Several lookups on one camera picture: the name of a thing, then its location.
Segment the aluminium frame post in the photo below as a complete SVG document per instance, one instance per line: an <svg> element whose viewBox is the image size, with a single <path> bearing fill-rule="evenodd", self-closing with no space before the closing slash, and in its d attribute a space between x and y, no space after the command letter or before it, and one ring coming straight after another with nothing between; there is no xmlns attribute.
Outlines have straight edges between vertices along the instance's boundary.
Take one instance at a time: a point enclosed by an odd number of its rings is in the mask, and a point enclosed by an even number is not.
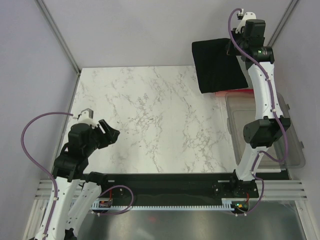
<svg viewBox="0 0 320 240"><path fill-rule="evenodd" d="M41 14L43 15L45 21L50 27L54 37L56 38L58 44L60 45L63 53L65 54L68 62L72 66L77 76L81 75L81 68L79 67L77 61L75 60L67 42L65 41L56 21L54 20L49 8L47 7L44 0L35 0L34 1L37 7L39 8Z"/></svg>
<svg viewBox="0 0 320 240"><path fill-rule="evenodd" d="M290 0L288 6L286 7L280 21L278 22L276 28L274 29L269 41L268 45L273 47L279 38L280 34L282 33L284 27L286 26L287 22L289 21L291 15L295 11L296 7L300 3L300 0Z"/></svg>

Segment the folded peach t-shirt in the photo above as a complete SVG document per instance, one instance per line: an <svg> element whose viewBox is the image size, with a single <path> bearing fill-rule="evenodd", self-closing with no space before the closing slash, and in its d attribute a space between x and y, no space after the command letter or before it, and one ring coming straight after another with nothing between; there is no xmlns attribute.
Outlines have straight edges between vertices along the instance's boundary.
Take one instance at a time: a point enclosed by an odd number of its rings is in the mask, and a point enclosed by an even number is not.
<svg viewBox="0 0 320 240"><path fill-rule="evenodd" d="M216 93L215 93L215 96L216 96L216 97L224 97L224 96L226 96L227 94L235 94L235 93L226 93L226 91L219 91L219 92L216 92Z"/></svg>

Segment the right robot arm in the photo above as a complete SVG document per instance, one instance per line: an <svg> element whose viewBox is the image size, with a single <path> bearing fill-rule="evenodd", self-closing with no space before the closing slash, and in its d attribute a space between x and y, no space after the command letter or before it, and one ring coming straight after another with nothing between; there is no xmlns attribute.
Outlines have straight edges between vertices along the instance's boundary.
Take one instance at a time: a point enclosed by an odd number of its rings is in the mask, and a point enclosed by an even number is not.
<svg viewBox="0 0 320 240"><path fill-rule="evenodd" d="M291 120L285 117L278 102L274 83L274 53L265 46L266 22L249 12L242 17L238 27L229 28L229 55L240 56L251 78L255 99L255 119L243 128L246 142L242 158L235 169L237 179L229 184L235 197L247 191L245 182L254 180L263 156L274 142L284 138L284 153L288 153L287 129Z"/></svg>

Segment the folded red t-shirt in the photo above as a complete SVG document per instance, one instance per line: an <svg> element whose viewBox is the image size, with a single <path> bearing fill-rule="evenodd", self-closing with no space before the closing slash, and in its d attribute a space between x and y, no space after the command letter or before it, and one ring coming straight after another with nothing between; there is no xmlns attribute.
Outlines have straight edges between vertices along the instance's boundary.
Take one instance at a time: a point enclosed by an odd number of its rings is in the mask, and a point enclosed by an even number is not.
<svg viewBox="0 0 320 240"><path fill-rule="evenodd" d="M226 90L225 91L227 94L228 93L235 93L235 94L254 94L254 90L251 88L242 88L242 89L233 89L233 90Z"/></svg>

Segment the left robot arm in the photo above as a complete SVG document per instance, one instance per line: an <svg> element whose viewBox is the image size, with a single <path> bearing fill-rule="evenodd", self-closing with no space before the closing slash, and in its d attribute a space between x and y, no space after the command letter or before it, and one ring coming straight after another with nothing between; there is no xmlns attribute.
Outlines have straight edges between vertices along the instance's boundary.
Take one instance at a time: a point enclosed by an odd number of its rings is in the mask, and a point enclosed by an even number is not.
<svg viewBox="0 0 320 240"><path fill-rule="evenodd" d="M54 161L53 186L36 240L75 240L94 201L106 196L110 185L106 175L85 174L89 156L114 144L120 131L105 120L87 119L71 126L68 141Z"/></svg>

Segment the left aluminium frame post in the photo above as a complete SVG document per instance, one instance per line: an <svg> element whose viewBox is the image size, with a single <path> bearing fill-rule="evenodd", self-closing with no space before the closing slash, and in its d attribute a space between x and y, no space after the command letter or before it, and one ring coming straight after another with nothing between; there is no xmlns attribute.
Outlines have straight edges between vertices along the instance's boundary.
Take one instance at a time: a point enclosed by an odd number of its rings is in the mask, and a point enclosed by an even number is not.
<svg viewBox="0 0 320 240"><path fill-rule="evenodd" d="M77 61L75 60L67 42L65 41L56 21L54 20L49 8L47 7L44 0L35 0L34 1L37 7L39 8L41 14L43 15L45 21L50 27L54 37L56 38L58 44L60 45L63 53L65 54L68 62L72 66L77 76L81 75L81 68L79 67Z"/></svg>

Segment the right aluminium frame post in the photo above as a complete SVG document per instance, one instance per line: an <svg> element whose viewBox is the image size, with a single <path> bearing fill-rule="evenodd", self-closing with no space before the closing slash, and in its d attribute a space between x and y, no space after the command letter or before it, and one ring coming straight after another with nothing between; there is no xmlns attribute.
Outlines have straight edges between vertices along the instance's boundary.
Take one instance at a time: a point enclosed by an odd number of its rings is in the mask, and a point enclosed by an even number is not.
<svg viewBox="0 0 320 240"><path fill-rule="evenodd" d="M288 6L286 7L280 21L278 22L276 28L274 29L269 41L268 45L273 47L279 38L280 34L282 33L284 27L286 26L287 22L289 21L291 15L295 11L296 7L300 3L300 0L290 0Z"/></svg>

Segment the black t-shirt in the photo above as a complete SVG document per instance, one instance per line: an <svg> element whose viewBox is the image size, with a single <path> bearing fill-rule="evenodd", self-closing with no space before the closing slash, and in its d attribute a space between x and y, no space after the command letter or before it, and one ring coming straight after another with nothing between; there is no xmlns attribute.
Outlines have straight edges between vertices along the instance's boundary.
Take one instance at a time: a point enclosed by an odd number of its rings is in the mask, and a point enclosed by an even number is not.
<svg viewBox="0 0 320 240"><path fill-rule="evenodd" d="M235 55L227 54L228 38L191 44L198 87L202 94L246 89L246 77Z"/></svg>

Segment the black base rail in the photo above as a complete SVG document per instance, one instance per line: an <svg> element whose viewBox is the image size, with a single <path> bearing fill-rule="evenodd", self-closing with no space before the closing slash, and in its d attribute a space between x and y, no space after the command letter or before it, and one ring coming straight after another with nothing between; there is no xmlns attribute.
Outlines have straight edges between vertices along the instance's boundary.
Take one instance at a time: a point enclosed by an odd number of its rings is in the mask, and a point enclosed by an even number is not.
<svg viewBox="0 0 320 240"><path fill-rule="evenodd" d="M82 180L101 186L102 197L116 205L217 205L223 198L259 197L254 180L239 180L235 173L137 173L91 172ZM110 194L106 190L115 187Z"/></svg>

